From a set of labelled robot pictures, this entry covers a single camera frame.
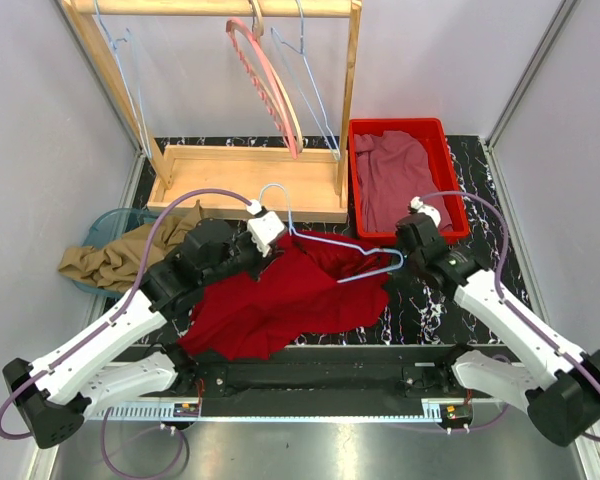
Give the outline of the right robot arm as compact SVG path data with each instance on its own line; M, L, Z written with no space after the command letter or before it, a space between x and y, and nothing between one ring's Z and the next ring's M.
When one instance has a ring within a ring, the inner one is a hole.
M600 420L600 350L588 353L540 320L482 258L449 246L427 214L399 220L396 240L414 276L486 325L520 362L455 347L433 374L440 393L452 397L469 389L502 400L561 447Z

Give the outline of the red pleated skirt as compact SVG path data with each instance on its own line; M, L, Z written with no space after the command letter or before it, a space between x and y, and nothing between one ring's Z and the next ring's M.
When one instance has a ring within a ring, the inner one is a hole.
M338 234L300 233L372 247ZM190 355L213 350L229 360L268 359L302 334L337 334L376 323L389 301L387 274L337 280L386 267L389 255L364 257L290 235L279 247L283 255L259 280L243 273L207 287L178 345Z

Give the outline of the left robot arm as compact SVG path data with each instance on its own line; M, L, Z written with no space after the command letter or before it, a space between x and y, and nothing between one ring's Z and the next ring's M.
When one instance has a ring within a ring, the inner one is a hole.
M176 396L195 386L184 351L166 347L145 362L108 374L102 368L140 337L161 328L202 300L207 287L241 273L252 278L270 264L284 223L273 212L252 218L244 232L203 219L105 314L65 344L32 361L15 358L2 369L14 406L42 449L77 432L90 416L145 393Z

